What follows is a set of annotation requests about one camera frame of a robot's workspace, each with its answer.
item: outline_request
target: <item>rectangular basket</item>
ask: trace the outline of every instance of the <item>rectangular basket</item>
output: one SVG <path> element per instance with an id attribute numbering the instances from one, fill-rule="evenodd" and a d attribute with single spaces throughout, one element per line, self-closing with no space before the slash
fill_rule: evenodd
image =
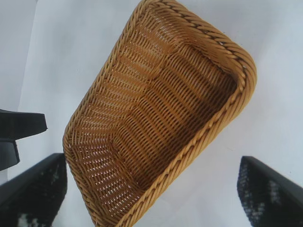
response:
<path id="1" fill-rule="evenodd" d="M 68 123 L 63 147 L 93 223 L 132 226 L 235 118 L 252 58 L 174 0 L 143 0 Z"/>

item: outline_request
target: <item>white surface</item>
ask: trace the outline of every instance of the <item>white surface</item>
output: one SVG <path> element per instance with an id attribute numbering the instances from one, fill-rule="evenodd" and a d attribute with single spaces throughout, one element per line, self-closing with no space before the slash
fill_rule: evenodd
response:
<path id="1" fill-rule="evenodd" d="M 19 110 L 45 113 L 49 129 L 20 141 L 22 161 L 11 169 L 10 177 L 62 151 L 65 125 L 138 2 L 38 2 Z M 303 185 L 303 2 L 181 2 L 251 53 L 258 68 L 258 83 L 242 114 L 136 226 L 249 227 L 236 191 L 242 155 L 255 156 Z M 70 173 L 68 177 L 67 196 L 53 226 L 92 227 Z"/>
<path id="2" fill-rule="evenodd" d="M 0 109 L 18 109 L 35 0 L 0 0 Z M 0 184 L 8 179 L 0 171 Z"/>

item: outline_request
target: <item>woven rattan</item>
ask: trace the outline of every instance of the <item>woven rattan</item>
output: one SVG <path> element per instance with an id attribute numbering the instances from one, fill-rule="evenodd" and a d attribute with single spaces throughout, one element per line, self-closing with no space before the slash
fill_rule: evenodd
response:
<path id="1" fill-rule="evenodd" d="M 174 0 L 143 0 L 63 138 L 95 226 L 132 226 L 241 112 L 256 80 L 252 58 L 209 23 Z"/>

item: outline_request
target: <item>woven basket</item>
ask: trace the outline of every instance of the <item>woven basket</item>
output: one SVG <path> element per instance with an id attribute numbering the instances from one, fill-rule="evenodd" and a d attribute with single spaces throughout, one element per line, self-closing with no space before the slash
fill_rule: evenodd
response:
<path id="1" fill-rule="evenodd" d="M 95 226 L 132 226 L 235 118 L 252 58 L 174 0 L 143 0 L 63 138 Z"/>

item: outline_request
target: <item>black plastic part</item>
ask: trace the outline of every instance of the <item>black plastic part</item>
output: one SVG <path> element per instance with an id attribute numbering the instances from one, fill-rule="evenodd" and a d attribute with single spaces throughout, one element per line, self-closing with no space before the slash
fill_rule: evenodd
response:
<path id="1" fill-rule="evenodd" d="M 0 139 L 0 171 L 20 162 L 16 141 Z"/>
<path id="2" fill-rule="evenodd" d="M 253 227 L 303 227 L 303 189 L 254 157 L 242 157 L 237 190 Z"/>
<path id="3" fill-rule="evenodd" d="M 66 191 L 64 154 L 53 154 L 0 186 L 0 227 L 50 227 Z"/>
<path id="4" fill-rule="evenodd" d="M 45 115 L 0 109 L 0 138 L 18 140 L 46 131 Z"/>

